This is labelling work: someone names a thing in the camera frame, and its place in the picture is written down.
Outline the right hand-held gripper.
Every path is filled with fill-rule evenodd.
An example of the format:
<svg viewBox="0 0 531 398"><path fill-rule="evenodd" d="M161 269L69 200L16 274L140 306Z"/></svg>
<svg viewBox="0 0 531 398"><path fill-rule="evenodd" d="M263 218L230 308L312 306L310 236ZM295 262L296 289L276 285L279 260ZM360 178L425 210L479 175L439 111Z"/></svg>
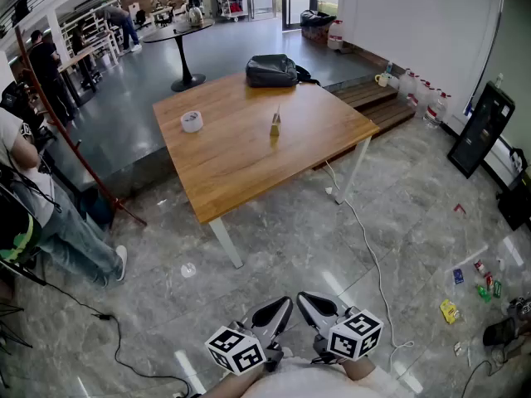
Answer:
<svg viewBox="0 0 531 398"><path fill-rule="evenodd" d="M367 309L349 307L338 296L317 292L299 292L296 304L307 324L317 330L314 349L326 363L340 358L355 362L379 344L382 320Z"/></svg>

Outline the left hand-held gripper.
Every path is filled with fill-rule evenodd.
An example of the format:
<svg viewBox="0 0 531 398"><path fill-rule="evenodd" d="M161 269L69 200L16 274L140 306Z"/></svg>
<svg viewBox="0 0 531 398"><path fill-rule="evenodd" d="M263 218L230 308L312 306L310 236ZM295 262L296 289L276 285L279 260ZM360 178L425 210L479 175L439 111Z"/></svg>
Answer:
<svg viewBox="0 0 531 398"><path fill-rule="evenodd" d="M290 320L293 301L284 296L253 307L241 321L220 327L205 341L212 360L234 375L263 366L273 372L284 356L276 338Z"/></svg>

